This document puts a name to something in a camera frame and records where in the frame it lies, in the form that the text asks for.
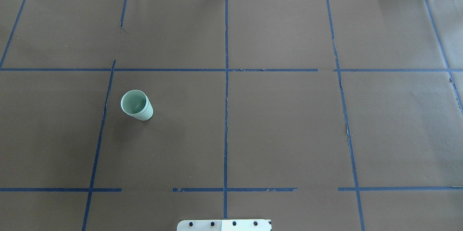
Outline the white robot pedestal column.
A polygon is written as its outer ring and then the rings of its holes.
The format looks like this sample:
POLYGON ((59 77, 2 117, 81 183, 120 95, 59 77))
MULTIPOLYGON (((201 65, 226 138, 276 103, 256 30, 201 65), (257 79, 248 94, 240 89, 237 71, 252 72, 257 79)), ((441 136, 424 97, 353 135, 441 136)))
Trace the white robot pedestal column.
POLYGON ((271 220, 267 219, 209 219, 182 220, 177 231, 271 231, 271 220))

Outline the brown paper table mat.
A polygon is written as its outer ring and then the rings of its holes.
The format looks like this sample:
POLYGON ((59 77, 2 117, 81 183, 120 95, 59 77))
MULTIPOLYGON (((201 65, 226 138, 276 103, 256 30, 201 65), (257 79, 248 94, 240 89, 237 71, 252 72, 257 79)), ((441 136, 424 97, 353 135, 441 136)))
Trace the brown paper table mat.
POLYGON ((1 0, 2 231, 240 218, 461 231, 462 0, 1 0))

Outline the mint green far cup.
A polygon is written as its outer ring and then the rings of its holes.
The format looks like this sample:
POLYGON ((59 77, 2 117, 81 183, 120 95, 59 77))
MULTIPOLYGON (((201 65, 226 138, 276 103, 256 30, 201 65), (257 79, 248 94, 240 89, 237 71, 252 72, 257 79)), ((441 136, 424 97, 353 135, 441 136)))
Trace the mint green far cup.
POLYGON ((154 109, 148 98, 145 98, 140 103, 138 103, 135 108, 137 108, 135 110, 140 109, 140 111, 137 113, 129 113, 129 116, 134 117, 137 120, 147 121, 153 116, 154 109))

